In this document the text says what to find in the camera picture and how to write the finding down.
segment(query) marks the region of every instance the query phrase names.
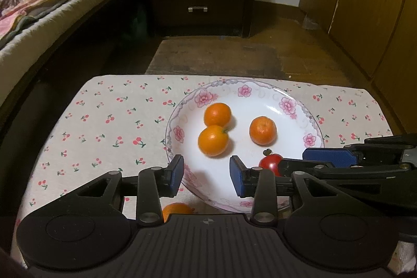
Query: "pink flower pattern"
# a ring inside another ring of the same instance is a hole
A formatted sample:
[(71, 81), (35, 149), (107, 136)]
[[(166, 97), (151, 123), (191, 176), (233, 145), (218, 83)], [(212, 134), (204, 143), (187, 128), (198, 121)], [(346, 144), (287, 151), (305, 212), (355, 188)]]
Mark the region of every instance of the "pink flower pattern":
[[(124, 85), (128, 83), (126, 76), (103, 76), (83, 85), (82, 93), (78, 91), (65, 110), (39, 156), (28, 192), (22, 200), (19, 219), (58, 198), (64, 189), (65, 192), (71, 192), (102, 173), (116, 170), (122, 166), (121, 162), (124, 164), (123, 176), (137, 175), (138, 171), (147, 167), (166, 166), (165, 152), (170, 153), (172, 145), (165, 144), (165, 129), (173, 110), (184, 105), (184, 93), (190, 96), (197, 93), (190, 103), (204, 111), (218, 99), (222, 87), (229, 86), (228, 79), (224, 77), (158, 78), (152, 75), (129, 76), (131, 83)], [(221, 85), (213, 89), (209, 85), (211, 81), (218, 81)], [(195, 91), (199, 87), (198, 83), (205, 89)], [(306, 105), (312, 117), (306, 117), (295, 101), (289, 98), (278, 100), (277, 104), (282, 103), (278, 110), (290, 119), (317, 123), (326, 147), (343, 147), (362, 143), (363, 139), (369, 137), (392, 135), (387, 118), (366, 91), (360, 97), (355, 95), (358, 90), (349, 88), (343, 92), (340, 87), (328, 87), (326, 90), (321, 86), (284, 80), (270, 83), (281, 89), (292, 89), (291, 95)], [(161, 89), (168, 89), (168, 94)], [(258, 96), (255, 89), (250, 83), (239, 83), (235, 85), (235, 96), (245, 98), (253, 95), (251, 99), (255, 99)], [(182, 145), (187, 142), (184, 124), (173, 124), (171, 133), (171, 139)], [(304, 147), (317, 147), (321, 144), (321, 140), (311, 131), (301, 136)], [(193, 174), (188, 166), (185, 168), (184, 181), (195, 188), (203, 186), (198, 174)], [(186, 188), (181, 189), (174, 201), (184, 201), (189, 196)], [(132, 198), (125, 202), (126, 208), (134, 210)], [(238, 208), (239, 204), (242, 209), (251, 208), (251, 202), (238, 202)]]
[(174, 127), (173, 131), (175, 139), (178, 140), (181, 144), (184, 143), (184, 130), (177, 125)]
[(295, 113), (296, 110), (296, 102), (294, 99), (288, 97), (282, 97), (281, 101), (279, 102), (279, 107), (284, 111), (287, 115), (292, 115)]
[(313, 136), (311, 133), (303, 137), (305, 147), (313, 147), (316, 144), (316, 136)]
[(247, 200), (244, 200), (239, 203), (239, 205), (243, 207), (252, 207), (253, 204), (254, 204), (253, 202), (248, 202)]
[(239, 87), (237, 90), (237, 95), (239, 97), (249, 97), (252, 94), (252, 88), (247, 86), (246, 84), (242, 87)]
[(197, 103), (197, 107), (203, 107), (204, 105), (209, 105), (211, 101), (216, 100), (217, 98), (217, 94), (203, 89), (195, 96), (194, 101)]

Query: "red tomato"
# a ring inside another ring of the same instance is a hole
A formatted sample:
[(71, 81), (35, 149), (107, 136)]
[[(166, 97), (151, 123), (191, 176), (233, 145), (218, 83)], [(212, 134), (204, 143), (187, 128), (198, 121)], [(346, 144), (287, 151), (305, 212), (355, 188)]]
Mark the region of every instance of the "red tomato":
[(263, 169), (270, 169), (276, 176), (280, 177), (281, 175), (278, 171), (278, 163), (283, 157), (277, 153), (271, 153), (272, 151), (270, 149), (263, 152), (266, 157), (259, 162), (259, 166)]

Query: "drawer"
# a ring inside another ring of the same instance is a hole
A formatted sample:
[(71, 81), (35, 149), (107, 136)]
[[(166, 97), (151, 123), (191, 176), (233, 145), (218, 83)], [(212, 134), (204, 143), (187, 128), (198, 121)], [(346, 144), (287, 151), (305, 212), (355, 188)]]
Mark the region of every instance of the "drawer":
[(159, 27), (241, 26), (244, 0), (151, 0)]

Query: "tablecloth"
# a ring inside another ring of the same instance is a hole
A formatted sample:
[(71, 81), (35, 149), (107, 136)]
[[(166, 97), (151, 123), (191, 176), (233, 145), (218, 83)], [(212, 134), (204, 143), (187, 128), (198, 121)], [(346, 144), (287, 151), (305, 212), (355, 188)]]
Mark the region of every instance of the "tablecloth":
[[(165, 129), (174, 107), (195, 88), (231, 77), (100, 76), (89, 80), (57, 122), (34, 166), (16, 226), (29, 213), (111, 170), (135, 176), (167, 165)], [(371, 95), (363, 89), (258, 79), (302, 102), (321, 129), (325, 147), (362, 143), (392, 135)], [(181, 186), (161, 205), (185, 202), (197, 213), (219, 213)], [(123, 213), (135, 218), (135, 197), (125, 197)], [(15, 239), (12, 257), (23, 263)]]

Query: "orange on table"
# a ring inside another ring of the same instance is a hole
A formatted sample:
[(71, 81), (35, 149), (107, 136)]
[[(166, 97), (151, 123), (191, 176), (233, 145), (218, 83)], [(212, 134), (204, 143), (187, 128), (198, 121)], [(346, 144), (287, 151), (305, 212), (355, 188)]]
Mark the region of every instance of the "orange on table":
[(273, 120), (260, 116), (251, 122), (249, 136), (258, 145), (268, 145), (277, 137), (277, 127)]
[(232, 118), (230, 107), (224, 103), (210, 105), (204, 112), (204, 124), (206, 126), (218, 125), (226, 126)]
[(223, 153), (227, 144), (229, 143), (229, 136), (227, 130), (218, 125), (206, 127), (199, 135), (199, 148), (206, 156), (214, 157)]
[(162, 210), (163, 215), (163, 221), (166, 222), (168, 220), (168, 217), (172, 213), (178, 213), (181, 215), (192, 215), (194, 212), (194, 209), (189, 207), (187, 204), (184, 203), (172, 203), (169, 205), (166, 205), (166, 207)]

